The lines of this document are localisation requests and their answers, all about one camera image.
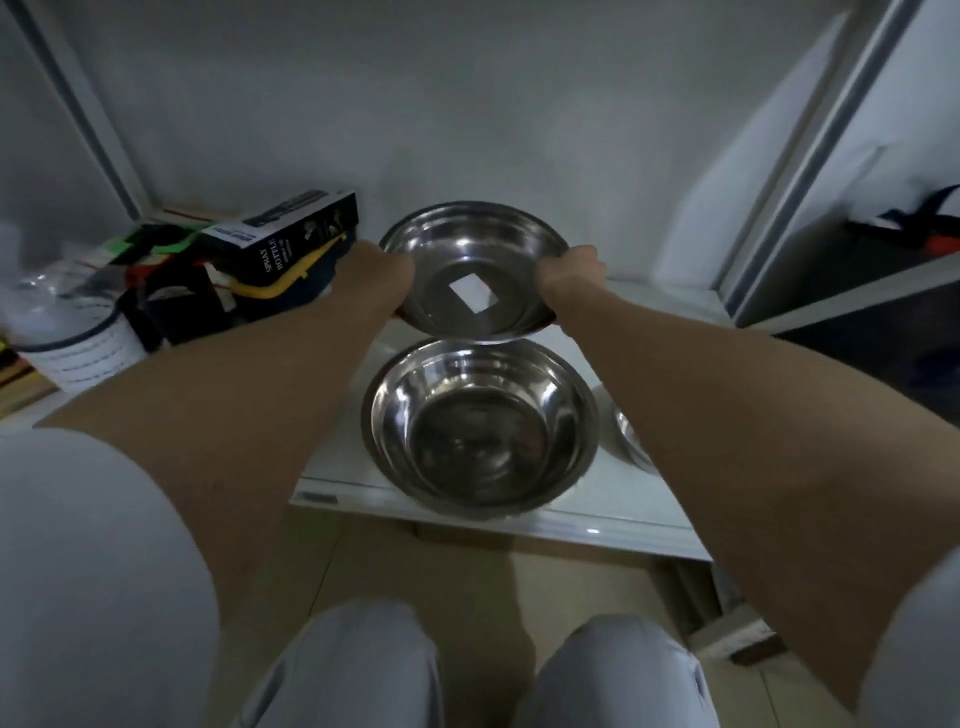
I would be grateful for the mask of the person's left hand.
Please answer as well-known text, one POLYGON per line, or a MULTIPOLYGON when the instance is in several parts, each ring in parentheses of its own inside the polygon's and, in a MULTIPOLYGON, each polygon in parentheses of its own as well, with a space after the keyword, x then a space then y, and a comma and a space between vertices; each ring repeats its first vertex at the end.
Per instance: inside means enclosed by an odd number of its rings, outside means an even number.
POLYGON ((331 297, 348 310, 385 323, 391 310, 392 258, 412 258, 406 252, 388 252, 367 240, 357 240, 337 262, 331 297))

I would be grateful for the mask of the person's right hand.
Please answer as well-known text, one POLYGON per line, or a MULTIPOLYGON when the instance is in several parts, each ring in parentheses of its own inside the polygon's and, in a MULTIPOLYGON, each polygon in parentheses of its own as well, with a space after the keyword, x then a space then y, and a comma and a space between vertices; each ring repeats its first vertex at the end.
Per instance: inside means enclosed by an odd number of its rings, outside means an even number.
POLYGON ((609 292, 607 265, 592 245, 576 246, 559 256, 545 256, 541 261, 562 261, 562 294, 555 314, 563 323, 572 312, 579 310, 583 301, 609 292))

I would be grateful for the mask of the steel bowl with white sticker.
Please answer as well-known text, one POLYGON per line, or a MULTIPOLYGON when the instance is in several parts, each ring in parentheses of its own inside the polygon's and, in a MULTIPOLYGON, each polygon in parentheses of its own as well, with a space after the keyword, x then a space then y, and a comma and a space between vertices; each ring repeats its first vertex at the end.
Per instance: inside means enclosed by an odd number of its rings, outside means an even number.
POLYGON ((521 339, 556 319, 537 291, 535 269, 568 242, 540 218, 510 205, 479 200, 442 202, 393 224, 379 247, 414 260, 412 289, 396 316, 423 334, 496 344, 521 339), (499 301, 473 314, 451 290, 478 275, 499 301))

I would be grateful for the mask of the person's left forearm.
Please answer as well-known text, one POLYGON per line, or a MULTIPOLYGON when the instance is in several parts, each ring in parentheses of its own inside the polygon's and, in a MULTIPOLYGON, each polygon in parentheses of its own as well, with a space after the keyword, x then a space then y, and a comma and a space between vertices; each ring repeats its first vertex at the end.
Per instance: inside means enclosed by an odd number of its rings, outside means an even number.
POLYGON ((338 273, 329 295, 163 350, 34 428, 89 435, 144 470, 184 521, 229 618, 396 298, 386 282, 338 273))

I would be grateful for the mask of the white square sticker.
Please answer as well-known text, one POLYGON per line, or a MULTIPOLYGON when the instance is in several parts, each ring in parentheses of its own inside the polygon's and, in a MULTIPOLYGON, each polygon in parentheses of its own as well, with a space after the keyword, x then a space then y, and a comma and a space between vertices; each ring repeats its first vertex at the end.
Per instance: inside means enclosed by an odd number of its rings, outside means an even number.
POLYGON ((472 314, 489 310, 499 302, 494 290, 476 273, 469 273, 452 281, 449 288, 472 314))

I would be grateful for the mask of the dark blue bottle box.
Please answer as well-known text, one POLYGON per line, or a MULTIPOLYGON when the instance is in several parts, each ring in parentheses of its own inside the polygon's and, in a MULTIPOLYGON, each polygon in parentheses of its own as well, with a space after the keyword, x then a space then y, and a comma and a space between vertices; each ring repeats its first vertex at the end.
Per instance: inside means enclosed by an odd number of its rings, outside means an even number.
POLYGON ((267 287, 359 223, 356 193, 308 189, 287 200, 211 224, 198 247, 241 285, 267 287))

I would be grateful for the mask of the dark container with yellow rim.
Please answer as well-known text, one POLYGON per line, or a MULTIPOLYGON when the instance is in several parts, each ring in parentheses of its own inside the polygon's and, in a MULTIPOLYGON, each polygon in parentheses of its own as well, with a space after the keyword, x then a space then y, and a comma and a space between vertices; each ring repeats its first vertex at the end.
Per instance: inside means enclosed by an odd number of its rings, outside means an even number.
POLYGON ((252 286, 228 279, 235 310, 245 323, 271 318, 314 302, 329 289, 337 262, 356 241, 354 229, 323 244, 297 261, 267 286, 252 286))

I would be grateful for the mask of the deep steel bowl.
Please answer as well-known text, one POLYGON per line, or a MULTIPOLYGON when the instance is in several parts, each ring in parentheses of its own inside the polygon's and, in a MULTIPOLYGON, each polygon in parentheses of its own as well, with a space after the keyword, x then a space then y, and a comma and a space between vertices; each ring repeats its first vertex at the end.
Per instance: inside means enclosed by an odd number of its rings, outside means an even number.
POLYGON ((378 471, 441 516, 521 516, 570 491, 594 463, 592 388, 551 349, 519 339, 410 346, 366 389, 360 428, 378 471))

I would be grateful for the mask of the white ribbed cup blue rim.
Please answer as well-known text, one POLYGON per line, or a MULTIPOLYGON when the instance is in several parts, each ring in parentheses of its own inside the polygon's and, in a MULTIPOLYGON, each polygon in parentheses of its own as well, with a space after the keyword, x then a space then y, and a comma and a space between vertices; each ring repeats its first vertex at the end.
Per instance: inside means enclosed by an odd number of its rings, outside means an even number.
POLYGON ((75 395, 148 356, 119 305, 107 297, 59 298, 11 314, 6 343, 60 391, 75 395))

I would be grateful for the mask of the clear plastic bag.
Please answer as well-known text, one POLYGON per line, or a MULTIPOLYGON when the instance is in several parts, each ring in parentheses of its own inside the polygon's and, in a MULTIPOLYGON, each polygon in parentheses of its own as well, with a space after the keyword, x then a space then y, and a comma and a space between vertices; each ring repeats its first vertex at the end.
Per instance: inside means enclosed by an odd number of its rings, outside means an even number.
POLYGON ((0 220, 0 338, 44 346, 110 318, 124 291, 121 268, 98 264, 98 249, 67 243, 65 256, 30 269, 26 241, 18 225, 0 220))

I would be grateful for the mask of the person's left leg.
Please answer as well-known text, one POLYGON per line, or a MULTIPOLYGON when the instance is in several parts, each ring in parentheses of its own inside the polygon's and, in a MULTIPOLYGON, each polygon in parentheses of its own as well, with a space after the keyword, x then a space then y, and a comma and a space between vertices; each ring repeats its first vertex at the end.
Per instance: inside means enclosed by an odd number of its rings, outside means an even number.
POLYGON ((440 661, 409 605, 354 600, 298 632, 229 728, 444 728, 440 661))

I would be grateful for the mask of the person's right leg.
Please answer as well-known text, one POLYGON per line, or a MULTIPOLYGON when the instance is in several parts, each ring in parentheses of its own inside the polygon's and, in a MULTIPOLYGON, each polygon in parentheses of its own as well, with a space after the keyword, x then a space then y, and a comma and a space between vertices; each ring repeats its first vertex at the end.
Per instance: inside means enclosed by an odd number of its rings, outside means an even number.
POLYGON ((701 662, 652 619, 602 614, 542 666, 511 728, 719 728, 701 662))

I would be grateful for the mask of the person's left white sleeve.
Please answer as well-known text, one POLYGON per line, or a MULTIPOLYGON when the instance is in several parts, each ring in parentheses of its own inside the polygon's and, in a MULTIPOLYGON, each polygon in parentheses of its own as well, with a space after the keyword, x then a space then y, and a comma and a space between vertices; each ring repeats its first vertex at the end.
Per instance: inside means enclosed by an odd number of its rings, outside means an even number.
POLYGON ((0 728, 198 728, 219 632, 144 469, 79 432, 0 435, 0 728))

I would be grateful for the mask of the person's white sleeve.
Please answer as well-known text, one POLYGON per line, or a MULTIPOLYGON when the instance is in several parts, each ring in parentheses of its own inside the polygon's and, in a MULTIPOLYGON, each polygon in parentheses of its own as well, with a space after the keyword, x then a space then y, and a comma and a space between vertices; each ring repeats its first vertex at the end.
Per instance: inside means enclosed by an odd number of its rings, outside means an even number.
POLYGON ((144 469, 79 432, 0 435, 0 728, 198 728, 219 632, 144 469))
POLYGON ((960 545, 909 590, 861 685, 857 728, 960 728, 960 545))

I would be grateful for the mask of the person's right white sleeve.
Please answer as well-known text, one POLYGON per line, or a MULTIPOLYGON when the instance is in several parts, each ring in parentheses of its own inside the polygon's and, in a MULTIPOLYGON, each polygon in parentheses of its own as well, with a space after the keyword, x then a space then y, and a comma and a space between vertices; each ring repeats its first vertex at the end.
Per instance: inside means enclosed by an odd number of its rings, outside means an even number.
POLYGON ((960 728, 960 545, 909 590, 861 685, 857 728, 960 728))

